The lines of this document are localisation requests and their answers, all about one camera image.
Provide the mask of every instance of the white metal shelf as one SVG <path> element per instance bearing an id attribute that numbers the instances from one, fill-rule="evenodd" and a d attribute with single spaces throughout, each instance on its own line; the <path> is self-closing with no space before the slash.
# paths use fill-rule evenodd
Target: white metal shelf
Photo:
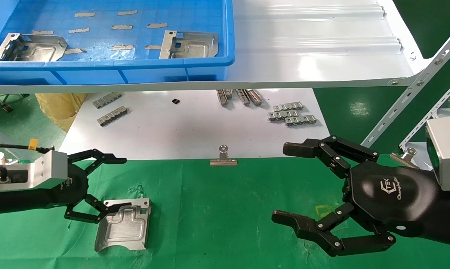
<path id="1" fill-rule="evenodd" d="M 0 92 L 385 86 L 429 63 L 392 0 L 234 0 L 234 15 L 236 55 L 227 81 L 0 86 Z"/>

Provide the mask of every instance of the yellow label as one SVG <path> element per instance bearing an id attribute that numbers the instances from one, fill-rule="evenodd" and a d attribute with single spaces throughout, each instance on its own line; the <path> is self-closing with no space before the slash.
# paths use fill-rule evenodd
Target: yellow label
<path id="1" fill-rule="evenodd" d="M 39 141 L 37 139 L 32 138 L 31 141 L 29 141 L 29 147 L 27 149 L 28 150 L 36 150 L 38 143 L 39 143 Z"/>

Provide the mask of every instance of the blue crate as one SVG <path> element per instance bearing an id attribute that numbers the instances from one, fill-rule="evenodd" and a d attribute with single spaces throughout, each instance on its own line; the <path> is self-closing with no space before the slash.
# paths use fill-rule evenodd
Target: blue crate
<path id="1" fill-rule="evenodd" d="M 117 12 L 137 10 L 118 16 Z M 95 12 L 94 17 L 75 17 Z M 168 23 L 165 28 L 147 24 Z M 112 25 L 131 24 L 131 30 Z M 85 33 L 71 29 L 90 27 Z M 215 32 L 213 58 L 158 59 L 165 30 Z M 56 62 L 0 62 L 0 84 L 85 85 L 225 80 L 235 61 L 232 0 L 0 0 L 0 45 L 8 33 L 54 31 L 68 48 L 86 53 L 64 55 Z M 112 51 L 115 45 L 134 49 Z"/>

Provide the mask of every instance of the metal bracket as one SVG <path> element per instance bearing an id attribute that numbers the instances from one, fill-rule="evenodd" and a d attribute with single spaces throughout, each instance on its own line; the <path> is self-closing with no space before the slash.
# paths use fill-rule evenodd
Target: metal bracket
<path id="1" fill-rule="evenodd" d="M 450 58 L 450 37 L 433 57 L 430 64 L 420 73 L 409 78 L 401 80 L 391 80 L 388 86 L 409 85 L 401 94 L 391 108 L 386 112 L 382 119 L 372 129 L 370 134 L 363 140 L 361 145 L 369 148 L 381 136 L 386 128 L 398 117 L 405 107 L 415 98 L 415 96 L 426 86 L 434 75 L 442 68 Z"/>
<path id="2" fill-rule="evenodd" d="M 439 101 L 426 113 L 425 117 L 421 119 L 421 121 L 411 130 L 410 133 L 406 136 L 403 141 L 400 143 L 400 148 L 404 151 L 406 148 L 406 143 L 409 142 L 409 140 L 414 136 L 414 134 L 423 127 L 423 125 L 426 123 L 426 121 L 436 114 L 437 110 L 446 102 L 446 100 L 450 97 L 450 88 L 447 90 L 447 92 L 439 99 Z"/>
<path id="3" fill-rule="evenodd" d="M 215 57 L 217 53 L 218 33 L 165 30 L 158 58 L 207 58 Z"/>
<path id="4" fill-rule="evenodd" d="M 62 36 L 8 33 L 0 46 L 0 61 L 55 62 L 66 48 Z"/>
<path id="5" fill-rule="evenodd" d="M 109 214 L 99 223 L 95 238 L 95 251 L 113 245 L 129 250 L 146 249 L 148 223 L 152 209 L 150 198 L 104 201 L 106 206 L 130 203 L 121 206 L 117 213 Z"/>

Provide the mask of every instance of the stamped metal plate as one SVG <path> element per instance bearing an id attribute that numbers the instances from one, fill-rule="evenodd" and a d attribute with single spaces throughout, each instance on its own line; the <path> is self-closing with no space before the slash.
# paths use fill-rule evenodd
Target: stamped metal plate
<path id="1" fill-rule="evenodd" d="M 129 250 L 146 249 L 152 209 L 150 198 L 104 201 L 107 206 L 128 202 L 132 204 L 122 206 L 119 212 L 109 214 L 100 221 L 95 238 L 96 252 L 113 245 L 121 245 Z"/>
<path id="2" fill-rule="evenodd" d="M 0 61 L 55 62 L 66 48 L 62 36 L 8 33 L 0 46 Z"/>
<path id="3" fill-rule="evenodd" d="M 165 30 L 159 59 L 207 58 L 217 53 L 218 33 Z"/>

